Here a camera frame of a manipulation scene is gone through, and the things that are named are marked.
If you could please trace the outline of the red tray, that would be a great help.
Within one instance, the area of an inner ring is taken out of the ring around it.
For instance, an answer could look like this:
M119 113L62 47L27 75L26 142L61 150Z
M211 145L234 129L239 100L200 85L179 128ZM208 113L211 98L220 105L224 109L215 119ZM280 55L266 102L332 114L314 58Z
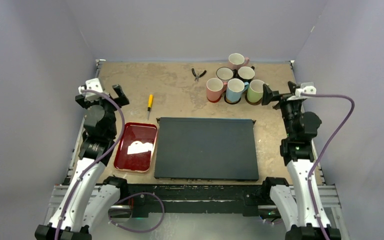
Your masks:
M151 167L157 132L154 124L126 123L113 167L119 171L147 172Z

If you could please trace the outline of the pink handled white mug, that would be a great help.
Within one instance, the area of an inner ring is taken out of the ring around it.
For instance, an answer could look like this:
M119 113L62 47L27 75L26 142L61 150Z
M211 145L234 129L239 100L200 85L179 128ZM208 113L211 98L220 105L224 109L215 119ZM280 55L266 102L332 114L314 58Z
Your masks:
M248 65L250 59L248 57L243 56L240 53L231 53L228 56L228 67L235 74L241 67Z

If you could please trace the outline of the dark brown wooden coaster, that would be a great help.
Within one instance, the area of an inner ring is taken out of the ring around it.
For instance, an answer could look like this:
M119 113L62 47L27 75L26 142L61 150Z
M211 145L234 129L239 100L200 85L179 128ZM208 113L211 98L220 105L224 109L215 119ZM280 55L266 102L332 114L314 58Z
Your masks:
M245 99L246 102L250 105L253 105L253 106L256 106L256 105L261 105L262 104L262 99L260 99L259 101L256 101L256 102L251 102L249 101L247 98Z

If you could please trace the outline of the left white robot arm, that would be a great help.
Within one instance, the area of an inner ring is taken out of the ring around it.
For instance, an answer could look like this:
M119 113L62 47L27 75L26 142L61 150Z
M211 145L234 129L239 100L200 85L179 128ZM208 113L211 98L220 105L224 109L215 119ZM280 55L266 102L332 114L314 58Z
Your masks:
M36 228L37 240L90 240L89 228L83 225L83 215L100 175L120 141L116 137L115 112L128 105L120 85L113 85L117 98L102 93L93 102L86 99L91 89L84 89L76 96L76 102L87 110L83 123L82 144L73 179L55 212L56 221Z

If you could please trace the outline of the grey white mug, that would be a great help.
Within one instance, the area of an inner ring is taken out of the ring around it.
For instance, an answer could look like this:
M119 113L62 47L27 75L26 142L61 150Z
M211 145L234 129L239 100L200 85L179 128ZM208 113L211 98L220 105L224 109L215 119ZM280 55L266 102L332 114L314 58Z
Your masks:
M229 67L220 67L216 70L216 77L222 82L227 83L229 80L233 79L236 76L236 70Z

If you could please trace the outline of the green handled white mug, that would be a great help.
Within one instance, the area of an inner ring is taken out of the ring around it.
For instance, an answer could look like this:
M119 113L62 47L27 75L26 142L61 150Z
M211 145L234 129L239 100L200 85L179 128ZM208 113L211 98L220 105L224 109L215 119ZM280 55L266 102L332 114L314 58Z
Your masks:
M249 83L249 87L246 94L246 99L250 102L257 102L263 97L263 84L264 81L260 79L254 79Z

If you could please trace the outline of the salmon pink mug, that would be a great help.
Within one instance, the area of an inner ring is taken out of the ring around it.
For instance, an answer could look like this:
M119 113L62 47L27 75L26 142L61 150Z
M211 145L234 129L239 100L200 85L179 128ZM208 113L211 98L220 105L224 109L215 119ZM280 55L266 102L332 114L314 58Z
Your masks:
M222 93L227 89L227 82L219 78L210 78L206 82L206 98L209 102L216 103L221 99Z

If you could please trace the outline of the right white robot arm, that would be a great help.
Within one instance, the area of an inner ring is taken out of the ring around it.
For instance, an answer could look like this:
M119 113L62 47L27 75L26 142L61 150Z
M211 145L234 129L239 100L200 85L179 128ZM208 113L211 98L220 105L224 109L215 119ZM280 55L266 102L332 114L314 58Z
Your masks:
M303 111L304 100L316 94L312 83L288 82L289 93L273 91L262 85L261 104L276 102L281 111L287 137L281 140L280 155L292 179L293 189L283 178L267 177L260 196L274 203L286 228L287 240L340 240L339 229L332 226L323 207L314 176L317 161L312 140L318 135L322 120L311 111Z

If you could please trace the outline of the black pliers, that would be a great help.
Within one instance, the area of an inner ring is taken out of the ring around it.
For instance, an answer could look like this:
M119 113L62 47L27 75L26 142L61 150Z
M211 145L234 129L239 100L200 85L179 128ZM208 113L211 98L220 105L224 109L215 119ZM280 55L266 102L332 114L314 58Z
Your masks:
M198 82L199 79L202 78L202 77L207 73L206 70L204 70L204 71L202 71L202 72L198 72L198 71L196 71L194 68L191 69L191 72L192 72L192 74L193 74L193 76L194 76L194 81L195 81L195 82Z

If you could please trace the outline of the yellow handled screwdriver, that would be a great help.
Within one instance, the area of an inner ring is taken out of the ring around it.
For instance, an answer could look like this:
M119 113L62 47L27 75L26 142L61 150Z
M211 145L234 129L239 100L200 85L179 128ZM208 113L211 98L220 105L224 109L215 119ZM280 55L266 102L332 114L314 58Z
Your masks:
M150 118L150 113L151 113L152 106L153 106L153 100L154 100L154 96L152 94L150 94L149 98L148 98L148 103L147 103L147 120L149 120L149 118Z

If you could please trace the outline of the black handled white mug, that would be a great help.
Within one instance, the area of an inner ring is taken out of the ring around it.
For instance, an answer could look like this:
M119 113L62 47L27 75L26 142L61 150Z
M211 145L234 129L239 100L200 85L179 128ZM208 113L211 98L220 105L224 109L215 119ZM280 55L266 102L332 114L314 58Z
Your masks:
M237 77L244 83L249 83L256 75L254 66L242 66L237 71Z

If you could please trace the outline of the dark rectangular board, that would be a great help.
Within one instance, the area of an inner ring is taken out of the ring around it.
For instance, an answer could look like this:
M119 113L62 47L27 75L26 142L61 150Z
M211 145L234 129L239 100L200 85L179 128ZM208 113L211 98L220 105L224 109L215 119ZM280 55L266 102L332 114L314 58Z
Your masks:
M161 117L158 124L156 179L259 179L252 119Z

